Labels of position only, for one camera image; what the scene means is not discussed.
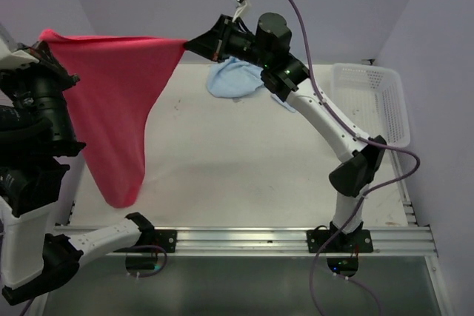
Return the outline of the red towel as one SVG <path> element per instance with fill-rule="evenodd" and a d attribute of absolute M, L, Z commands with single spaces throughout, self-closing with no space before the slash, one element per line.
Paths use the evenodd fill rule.
<path fill-rule="evenodd" d="M 79 82 L 65 91 L 82 154 L 105 202 L 132 206 L 145 176 L 147 117 L 184 53 L 184 40 L 39 36 Z"/>

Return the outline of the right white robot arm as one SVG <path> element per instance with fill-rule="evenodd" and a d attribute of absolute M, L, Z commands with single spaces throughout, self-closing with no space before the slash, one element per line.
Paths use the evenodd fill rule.
<path fill-rule="evenodd" d="M 276 13 L 260 16 L 254 33 L 222 15 L 206 33 L 184 48 L 213 62 L 237 58 L 261 68 L 266 89 L 301 114 L 329 144 L 340 164 L 329 174 L 337 192 L 330 243 L 347 251 L 363 227 L 363 194 L 381 165 L 386 141 L 360 130 L 322 91 L 313 87 L 310 69 L 290 52 L 292 32 Z"/>

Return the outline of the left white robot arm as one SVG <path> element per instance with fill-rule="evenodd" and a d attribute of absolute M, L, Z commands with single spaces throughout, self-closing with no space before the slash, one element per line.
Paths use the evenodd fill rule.
<path fill-rule="evenodd" d="M 68 283 L 85 264 L 117 250 L 153 250 L 154 228 L 135 212 L 84 235 L 53 235 L 48 220 L 69 166 L 84 148 L 76 138 L 64 91 L 78 82 L 44 41 L 8 48 L 1 58 L 2 295 L 32 301 Z"/>

